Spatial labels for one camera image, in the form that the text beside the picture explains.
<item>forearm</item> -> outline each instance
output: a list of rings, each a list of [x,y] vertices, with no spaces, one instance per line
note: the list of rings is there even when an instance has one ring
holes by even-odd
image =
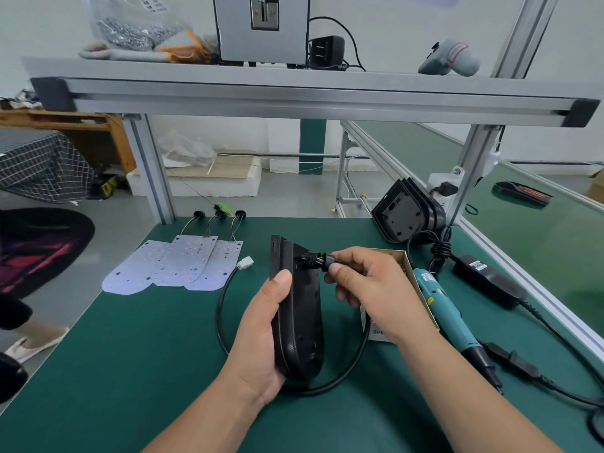
[[[457,453],[561,451],[441,335],[411,338],[399,350]]]
[[[245,385],[221,374],[144,453],[236,452],[262,405]]]

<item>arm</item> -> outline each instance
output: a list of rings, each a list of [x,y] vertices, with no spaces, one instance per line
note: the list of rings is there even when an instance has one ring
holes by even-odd
[[[243,314],[216,380],[144,453],[237,451],[258,413],[275,398],[285,380],[275,369],[271,320],[291,283],[287,270],[264,283]]]
[[[392,257],[366,248],[333,256],[352,266],[329,267],[336,297],[362,304],[396,343],[457,453],[561,451],[438,333]]]

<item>person's left hand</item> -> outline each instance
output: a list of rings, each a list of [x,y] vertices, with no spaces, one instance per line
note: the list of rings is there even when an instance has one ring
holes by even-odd
[[[272,401],[285,377],[275,368],[271,321],[292,285],[292,274],[280,271],[254,296],[239,323],[237,336],[221,374],[244,385],[262,405]]]

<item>fingernail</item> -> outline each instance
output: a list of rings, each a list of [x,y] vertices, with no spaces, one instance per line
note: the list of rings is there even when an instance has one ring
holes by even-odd
[[[275,275],[274,280],[282,286],[283,284],[287,284],[289,282],[289,271],[282,270],[278,274]]]
[[[337,262],[334,262],[333,264],[331,264],[329,266],[329,274],[332,276],[335,276],[340,269],[342,268],[342,264],[338,264]]]

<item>cardboard box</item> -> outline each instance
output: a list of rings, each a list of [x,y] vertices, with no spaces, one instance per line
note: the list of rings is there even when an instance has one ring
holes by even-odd
[[[604,170],[600,170],[596,176],[594,176],[591,186],[585,192],[585,195],[596,202],[604,204]]]
[[[434,315],[430,311],[430,308],[428,307],[428,304],[426,303],[426,299],[424,299],[422,291],[419,289],[419,285],[417,284],[417,280],[415,279],[415,276],[413,275],[413,269],[411,268],[411,264],[409,262],[409,258],[407,257],[406,251],[399,251],[399,250],[395,250],[395,249],[377,249],[377,248],[372,248],[372,249],[374,251],[379,251],[379,252],[389,254],[390,256],[392,256],[394,258],[394,260],[396,260],[396,262],[398,263],[400,268],[403,270],[405,275],[407,275],[407,278],[411,282],[411,285],[413,286],[413,289],[415,290],[415,292],[417,294],[417,300],[423,304],[424,308],[428,312],[428,315],[430,316],[430,319],[432,319],[432,322],[434,323],[434,327],[437,330],[439,330],[439,325],[436,323],[436,320],[434,319]],[[363,327],[363,330],[365,330],[365,309],[363,307],[361,307],[361,325]],[[369,330],[369,340],[376,340],[379,342],[390,342],[388,337],[386,337],[386,334],[384,334],[379,329],[377,324],[373,321],[371,324],[371,329]]]

